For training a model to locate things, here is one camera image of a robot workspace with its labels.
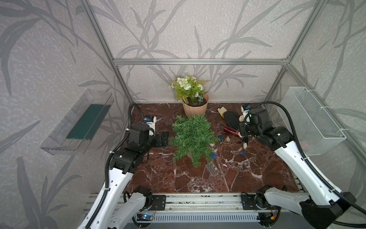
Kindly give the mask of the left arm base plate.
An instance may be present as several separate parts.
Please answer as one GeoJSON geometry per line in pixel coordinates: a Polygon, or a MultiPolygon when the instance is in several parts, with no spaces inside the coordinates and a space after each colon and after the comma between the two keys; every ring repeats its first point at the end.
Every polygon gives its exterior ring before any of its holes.
{"type": "Polygon", "coordinates": [[[153,195],[152,196],[152,205],[149,210],[152,211],[164,211],[166,206],[166,195],[153,195]]]}

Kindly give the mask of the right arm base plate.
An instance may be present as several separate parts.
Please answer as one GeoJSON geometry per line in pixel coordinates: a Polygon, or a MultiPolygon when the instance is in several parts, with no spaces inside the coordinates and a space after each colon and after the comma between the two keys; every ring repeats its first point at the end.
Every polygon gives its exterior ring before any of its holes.
{"type": "Polygon", "coordinates": [[[260,203],[256,194],[241,193],[241,204],[243,210],[267,210],[264,203],[260,203]]]}

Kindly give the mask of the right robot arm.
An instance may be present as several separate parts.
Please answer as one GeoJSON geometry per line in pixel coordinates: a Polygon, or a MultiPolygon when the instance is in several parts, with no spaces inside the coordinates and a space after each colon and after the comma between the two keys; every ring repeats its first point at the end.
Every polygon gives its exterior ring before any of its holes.
{"type": "Polygon", "coordinates": [[[240,136],[253,136],[274,151],[295,173],[306,189],[304,194],[279,190],[265,186],[257,191],[260,203],[278,206],[301,215],[316,229],[326,229],[331,224],[364,229],[364,223],[346,223],[337,219],[350,207],[365,214],[365,209],[356,204],[354,195],[342,192],[313,164],[304,153],[296,135],[289,112],[276,103],[287,116],[291,129],[274,127],[267,110],[260,104],[249,109],[240,124],[240,136]]]}

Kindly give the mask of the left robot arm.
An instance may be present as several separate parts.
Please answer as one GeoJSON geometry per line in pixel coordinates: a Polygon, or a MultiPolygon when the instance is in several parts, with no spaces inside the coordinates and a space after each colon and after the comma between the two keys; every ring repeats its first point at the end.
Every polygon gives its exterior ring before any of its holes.
{"type": "Polygon", "coordinates": [[[129,105],[127,134],[110,151],[104,186],[80,229],[123,229],[130,221],[139,229],[146,229],[156,212],[165,209],[165,195],[153,195],[151,189],[142,186],[132,194],[124,191],[138,167],[148,162],[150,150],[168,145],[169,133],[158,134],[155,130],[156,116],[141,115],[141,123],[132,123],[134,108],[140,110],[135,103],[129,105]]]}

